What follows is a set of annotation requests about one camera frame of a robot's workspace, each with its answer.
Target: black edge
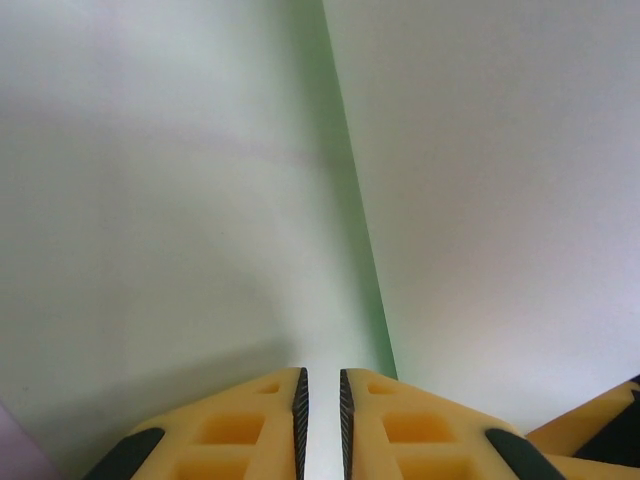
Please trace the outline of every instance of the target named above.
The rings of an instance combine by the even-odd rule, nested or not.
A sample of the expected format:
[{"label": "black edge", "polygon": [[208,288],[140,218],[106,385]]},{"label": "black edge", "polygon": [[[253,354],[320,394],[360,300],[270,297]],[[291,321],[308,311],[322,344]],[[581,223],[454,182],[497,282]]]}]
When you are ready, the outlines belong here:
[{"label": "black edge", "polygon": [[164,430],[154,427],[123,438],[83,480],[130,480],[163,436]]},{"label": "black edge", "polygon": [[566,480],[527,439],[501,428],[490,428],[485,436],[519,480]]},{"label": "black edge", "polygon": [[293,414],[293,448],[296,460],[296,480],[304,479],[304,461],[307,455],[307,427],[309,425],[309,375],[300,369],[296,393],[291,405]]},{"label": "black edge", "polygon": [[355,405],[346,369],[340,370],[340,425],[342,429],[342,464],[344,480],[351,480],[353,462],[353,414]]},{"label": "black edge", "polygon": [[632,392],[634,401],[580,447],[574,457],[640,468],[640,392]]}]

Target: black rubber pad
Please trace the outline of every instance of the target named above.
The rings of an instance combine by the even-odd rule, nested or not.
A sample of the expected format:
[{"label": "black rubber pad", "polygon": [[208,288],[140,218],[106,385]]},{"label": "black rubber pad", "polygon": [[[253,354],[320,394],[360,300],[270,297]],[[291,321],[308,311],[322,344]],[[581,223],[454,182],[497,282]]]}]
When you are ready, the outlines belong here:
[{"label": "black rubber pad", "polygon": [[627,408],[573,456],[640,468],[640,392],[633,391],[633,397],[635,400]]},{"label": "black rubber pad", "polygon": [[123,438],[83,480],[130,480],[163,436],[161,428],[149,428]]},{"label": "black rubber pad", "polygon": [[353,462],[353,414],[355,405],[347,370],[340,370],[340,426],[342,428],[342,465],[344,480],[351,480]]},{"label": "black rubber pad", "polygon": [[293,447],[296,459],[296,480],[304,478],[304,461],[307,454],[307,427],[309,425],[309,376],[306,368],[300,369],[296,393],[293,395]]},{"label": "black rubber pad", "polygon": [[490,428],[485,436],[519,480],[565,480],[527,439],[501,428]]}]

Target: white surface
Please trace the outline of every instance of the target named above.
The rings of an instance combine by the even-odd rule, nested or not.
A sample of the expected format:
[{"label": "white surface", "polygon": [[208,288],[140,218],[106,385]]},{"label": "white surface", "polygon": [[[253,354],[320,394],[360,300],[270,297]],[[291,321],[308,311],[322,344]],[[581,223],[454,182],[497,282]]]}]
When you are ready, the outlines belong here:
[{"label": "white surface", "polygon": [[308,478],[342,471],[338,370],[378,365],[332,184],[353,165],[320,145],[287,15],[0,6],[0,395],[73,478],[288,365],[310,369]]},{"label": "white surface", "polygon": [[401,380],[527,430],[640,372],[640,3],[325,0]]}]

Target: white wall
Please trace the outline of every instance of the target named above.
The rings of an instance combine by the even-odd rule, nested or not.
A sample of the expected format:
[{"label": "white wall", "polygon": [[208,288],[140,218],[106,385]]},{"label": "white wall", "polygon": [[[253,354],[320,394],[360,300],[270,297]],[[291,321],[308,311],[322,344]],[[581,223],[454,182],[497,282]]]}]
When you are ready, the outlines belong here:
[{"label": "white wall", "polygon": [[640,3],[326,0],[398,375],[527,430],[640,371]]},{"label": "white wall", "polygon": [[341,471],[338,369],[384,368],[383,319],[326,25],[293,5],[0,6],[0,395],[74,478],[288,365],[309,472]]}]

